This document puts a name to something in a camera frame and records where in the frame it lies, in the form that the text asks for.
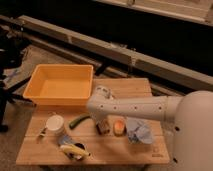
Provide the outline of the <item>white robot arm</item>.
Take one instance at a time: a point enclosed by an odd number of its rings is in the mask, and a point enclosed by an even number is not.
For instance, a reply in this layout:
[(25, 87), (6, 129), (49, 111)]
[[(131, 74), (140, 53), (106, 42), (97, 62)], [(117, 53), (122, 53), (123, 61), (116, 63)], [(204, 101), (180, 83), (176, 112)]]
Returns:
[(213, 171), (213, 92), (111, 99), (97, 86), (87, 101), (96, 123), (108, 115), (174, 122), (173, 171)]

